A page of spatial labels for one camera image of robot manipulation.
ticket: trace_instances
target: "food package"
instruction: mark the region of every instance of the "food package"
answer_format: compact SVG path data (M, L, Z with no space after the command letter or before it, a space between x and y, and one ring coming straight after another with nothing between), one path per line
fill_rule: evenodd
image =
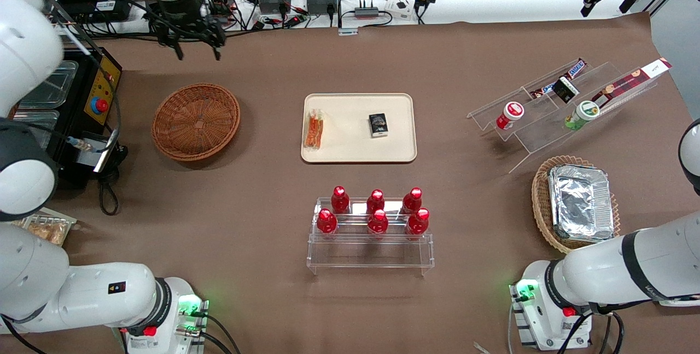
M583 61L582 58L579 58L578 61L576 62L576 64L573 65L573 67L571 67L570 70L568 70L561 77L565 77L568 80L574 79L575 77L577 77L583 73L583 69L585 69L587 65L588 65L587 62ZM543 88L539 88L535 91L531 91L530 97L539 98L539 97L542 97L543 95L547 94L548 92L553 91L555 89L555 83L557 83L557 82L552 82Z
M70 222L61 219L47 219L48 221L30 221L27 231L41 239L48 240L55 245L63 245L63 241L71 228Z
M552 222L562 239L602 242L615 232L608 175L580 165L550 169Z
M304 147L310 149L320 148L320 138L323 135L323 111L312 109L308 113L307 134L304 140Z

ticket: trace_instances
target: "clear acrylic stand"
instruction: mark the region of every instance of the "clear acrylic stand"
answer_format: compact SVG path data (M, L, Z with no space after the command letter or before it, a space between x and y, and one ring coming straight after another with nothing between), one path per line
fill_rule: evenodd
M610 85L623 77L623 74L617 70L614 65L606 62L600 65L600 67L586 70L585 73L571 80L571 83L579 91L579 94L573 97L567 104L553 92L548 92L534 99L530 96L531 91L538 90L544 85L555 82L574 64L575 62L571 62L567 65L563 65L559 69L550 72L550 74L534 82L530 82L528 85L467 115L468 118L474 119L482 130L487 130L491 127L495 128L495 131L503 141L515 135L515 138L518 139L522 147L525 148L528 154L508 173L520 167L520 165L533 154L559 146L578 132L590 131L591 128L596 127L597 124L602 121L601 119L604 115L614 112L616 109L622 107L625 102L632 100L641 93L657 85L657 78L652 78L627 90L619 97L608 102L608 104L600 110L600 116L593 120L593 122L590 122L578 131L572 131L564 125L564 121L576 109L576 106L582 101L591 100L596 94L603 90L606 85ZM509 129L501 130L495 126L495 119L502 113L505 104L510 101L523 104L525 115L522 119L514 122L513 126Z
M405 234L408 214L400 214L402 199L385 199L389 227L386 234L367 232L367 199L350 199L351 211L336 214L338 228L334 234L318 231L318 212L333 210L330 197L320 197L313 210L308 235L307 267L313 274L322 268L416 268L424 276L435 267L433 235L430 229L422 235Z

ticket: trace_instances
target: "brown paper mat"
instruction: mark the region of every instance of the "brown paper mat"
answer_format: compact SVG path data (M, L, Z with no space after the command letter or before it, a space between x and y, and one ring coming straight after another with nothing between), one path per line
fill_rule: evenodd
M331 29L278 30L230 38L221 62L201 43L183 44L183 62L155 43L103 45L126 70L119 88L121 141L130 155L115 186L122 212L100 212L95 182L75 199L58 194L48 206L86 222L86 231L68 236L68 254L73 264L142 262L157 276L188 280L212 300L212 315L229 327L243 354L453 354L477 352L473 341L494 354L506 352L507 284L530 262L561 256L540 235L530 204L532 175L552 155L578 155L608 172L623 234L697 209L675 152L691 120L669 75L604 132L581 134L577 144L513 175L506 172L523 151L509 156L508 144L466 119L579 56L593 65L610 61L623 73L652 62L658 52L647 15L370 28L357 37ZM197 82L232 90L242 120L220 158L192 170L158 154L149 129L168 94ZM305 164L300 117L313 92L410 94L418 157L403 165ZM425 278L382 269L313 277L305 266L312 207L338 184L351 196L375 187L402 196L422 187L435 269ZM652 304L622 311L623 349L694 352L697 312ZM604 324L594 324L593 348L577 352L597 352ZM120 352L104 327L28 339L51 354ZM520 347L515 329L513 341L516 352L533 352ZM0 347L27 352L5 336Z

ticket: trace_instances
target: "wicker basket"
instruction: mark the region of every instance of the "wicker basket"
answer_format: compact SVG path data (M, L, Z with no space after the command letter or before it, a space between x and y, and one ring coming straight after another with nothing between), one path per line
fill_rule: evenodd
M219 152L238 130L241 110L229 90L210 83L188 85L158 107L150 134L161 153L195 161Z
M590 242L582 242L580 240L561 239L555 234L552 226L552 202L550 200L550 169L557 165L575 164L586 167L593 167L587 160L579 159L572 155L558 155L552 159L546 160L540 165L540 169L535 173L535 178L532 181L532 209L535 212L535 221L537 227L542 231L547 242L555 249L564 254L567 254L573 249L590 245ZM615 195L610 194L610 204L612 205L612 221L615 224L615 236L620 236L620 213L617 211L617 201Z

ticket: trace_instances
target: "red bottle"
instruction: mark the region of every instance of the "red bottle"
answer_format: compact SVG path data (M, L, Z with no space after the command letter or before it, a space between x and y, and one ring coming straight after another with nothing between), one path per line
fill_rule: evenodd
M418 209L418 212L412 214L408 218L406 224L406 234L408 235L420 235L428 230L428 219L430 218L430 212L428 212L425 207Z
M335 229L338 228L338 219L335 215L328 209L321 209L318 212L318 219L316 220L316 227L318 231L323 232L323 234L332 234Z
M367 222L367 232L369 234L384 234L389 228L387 213L382 209L375 210L370 216L370 221Z
M372 191L372 195L367 199L367 214L372 214L375 210L384 209L384 193L382 190L376 189Z
M345 192L342 186L333 189L330 205L333 207L333 213L350 213L350 195Z
M418 187L413 187L409 194L403 197L403 207L401 207L402 214L413 214L418 212L423 204L423 190Z

